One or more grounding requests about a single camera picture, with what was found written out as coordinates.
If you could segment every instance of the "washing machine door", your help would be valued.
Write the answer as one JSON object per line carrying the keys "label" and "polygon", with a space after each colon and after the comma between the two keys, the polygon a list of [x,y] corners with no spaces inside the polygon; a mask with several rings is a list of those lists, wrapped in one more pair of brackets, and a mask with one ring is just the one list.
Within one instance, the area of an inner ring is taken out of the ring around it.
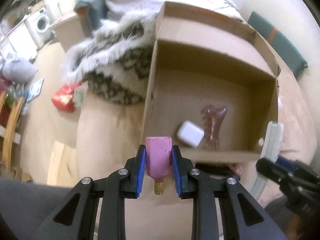
{"label": "washing machine door", "polygon": [[45,33],[50,26],[50,20],[47,15],[42,15],[37,19],[37,32]]}

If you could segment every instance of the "metal screw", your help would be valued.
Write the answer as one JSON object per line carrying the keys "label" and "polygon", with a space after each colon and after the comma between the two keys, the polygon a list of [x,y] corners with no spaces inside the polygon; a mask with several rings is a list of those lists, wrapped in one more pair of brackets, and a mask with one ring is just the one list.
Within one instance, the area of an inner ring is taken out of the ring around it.
{"label": "metal screw", "polygon": [[83,179],[81,179],[81,183],[82,184],[89,184],[91,182],[91,178],[89,178],[89,177],[85,177],[85,178],[83,178]]}
{"label": "metal screw", "polygon": [[228,182],[229,184],[231,184],[231,185],[234,185],[234,184],[237,183],[237,181],[236,181],[235,178],[228,178],[228,179],[227,179],[227,182]]}
{"label": "metal screw", "polygon": [[200,171],[199,171],[198,169],[192,169],[192,170],[190,171],[190,173],[191,173],[192,175],[199,175],[199,174],[200,174]]}
{"label": "metal screw", "polygon": [[118,173],[120,175],[126,175],[128,173],[128,170],[127,169],[119,169]]}

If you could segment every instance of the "washing machine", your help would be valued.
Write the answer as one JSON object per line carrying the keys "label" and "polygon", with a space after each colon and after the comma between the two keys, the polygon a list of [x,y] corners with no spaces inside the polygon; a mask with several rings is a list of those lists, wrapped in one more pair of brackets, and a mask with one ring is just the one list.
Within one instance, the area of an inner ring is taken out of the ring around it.
{"label": "washing machine", "polygon": [[50,40],[52,30],[45,7],[31,14],[25,20],[25,25],[38,49]]}

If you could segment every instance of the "white cabinet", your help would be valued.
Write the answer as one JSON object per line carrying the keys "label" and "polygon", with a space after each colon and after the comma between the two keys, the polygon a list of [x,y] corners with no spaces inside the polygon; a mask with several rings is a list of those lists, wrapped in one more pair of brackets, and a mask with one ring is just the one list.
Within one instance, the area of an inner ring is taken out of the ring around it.
{"label": "white cabinet", "polygon": [[8,53],[16,53],[20,57],[30,60],[37,56],[37,46],[24,22],[20,22],[0,42],[0,54],[3,58],[7,58]]}
{"label": "white cabinet", "polygon": [[20,57],[29,60],[37,56],[37,46],[24,22],[19,23],[8,38]]}
{"label": "white cabinet", "polygon": [[6,38],[0,43],[0,55],[6,59],[9,52],[16,53],[10,41]]}

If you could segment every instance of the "brass nozzle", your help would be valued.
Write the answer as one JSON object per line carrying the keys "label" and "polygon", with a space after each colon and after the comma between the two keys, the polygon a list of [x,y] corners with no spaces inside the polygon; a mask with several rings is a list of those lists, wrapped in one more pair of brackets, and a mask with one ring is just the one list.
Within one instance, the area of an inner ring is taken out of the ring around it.
{"label": "brass nozzle", "polygon": [[163,181],[155,181],[155,194],[162,195],[163,194]]}

